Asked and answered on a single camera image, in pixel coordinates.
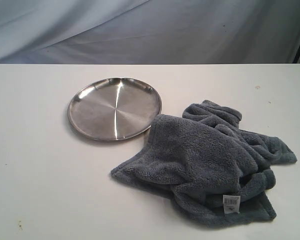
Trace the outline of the grey-blue fluffy towel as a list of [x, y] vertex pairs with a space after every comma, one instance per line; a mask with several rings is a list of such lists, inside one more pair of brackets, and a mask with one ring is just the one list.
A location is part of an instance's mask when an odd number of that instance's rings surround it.
[[[160, 114], [143, 149], [110, 175], [169, 198], [206, 227], [271, 221], [271, 166], [294, 164], [297, 157], [278, 137], [240, 129], [241, 119], [239, 111], [209, 100], [191, 104], [182, 117]], [[224, 213], [223, 195], [240, 196], [239, 213]]]

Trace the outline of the white barcode label tag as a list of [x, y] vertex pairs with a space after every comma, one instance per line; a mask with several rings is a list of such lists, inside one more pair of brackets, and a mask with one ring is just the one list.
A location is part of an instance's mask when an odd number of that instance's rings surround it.
[[222, 199], [224, 214], [240, 213], [241, 197], [234, 195], [223, 195]]

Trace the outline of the round stainless steel plate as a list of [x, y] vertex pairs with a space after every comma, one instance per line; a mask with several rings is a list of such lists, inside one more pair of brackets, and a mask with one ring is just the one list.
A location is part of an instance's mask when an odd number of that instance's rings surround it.
[[113, 77], [76, 93], [68, 105], [67, 118], [82, 136], [114, 142], [145, 132], [161, 111], [161, 97], [151, 85], [134, 78]]

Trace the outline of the white backdrop cloth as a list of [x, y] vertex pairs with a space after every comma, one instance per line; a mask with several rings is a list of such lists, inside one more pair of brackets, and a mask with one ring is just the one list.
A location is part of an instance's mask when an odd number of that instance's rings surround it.
[[0, 64], [291, 63], [300, 0], [0, 0]]

